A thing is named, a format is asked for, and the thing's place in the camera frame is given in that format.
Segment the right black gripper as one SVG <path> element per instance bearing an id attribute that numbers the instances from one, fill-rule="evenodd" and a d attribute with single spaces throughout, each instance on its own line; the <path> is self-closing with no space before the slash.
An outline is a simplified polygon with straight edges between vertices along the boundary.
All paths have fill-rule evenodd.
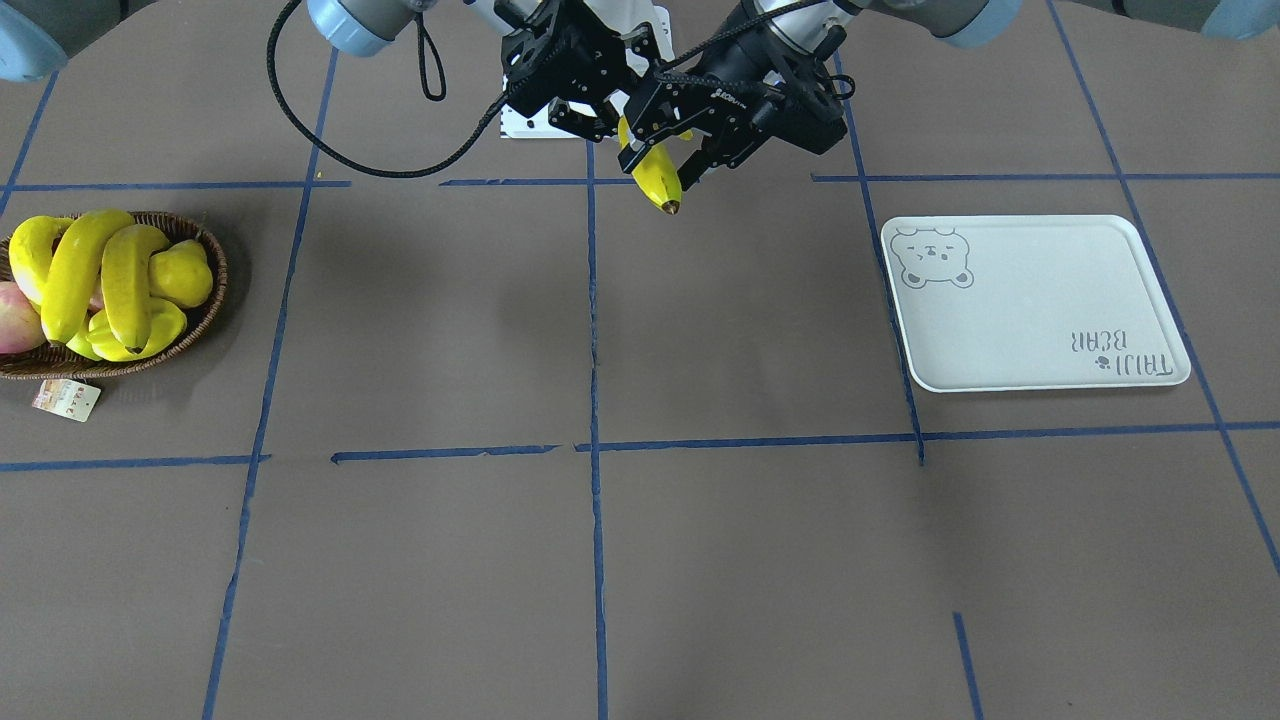
<path id="1" fill-rule="evenodd" d="M 616 137 L 620 124 L 607 99 L 631 91 L 660 63 L 660 24 L 641 22 L 622 36 L 586 1 L 544 1 L 502 38 L 500 61 L 507 106 L 538 111 L 549 102 L 552 128 L 600 142 Z"/>

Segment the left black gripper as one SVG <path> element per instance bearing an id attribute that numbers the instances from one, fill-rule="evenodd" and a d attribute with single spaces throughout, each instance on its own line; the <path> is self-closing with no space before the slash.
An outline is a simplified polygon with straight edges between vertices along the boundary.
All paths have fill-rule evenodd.
<path id="1" fill-rule="evenodd" d="M 819 53 L 801 53 L 771 29 L 714 44 L 690 70 L 645 77 L 645 124 L 620 114 L 620 169 L 627 176 L 677 176 L 663 142 L 694 132 L 690 186 L 717 167 L 736 168 L 771 140 L 820 155 L 849 132 L 838 82 L 826 68 L 833 29 Z"/>

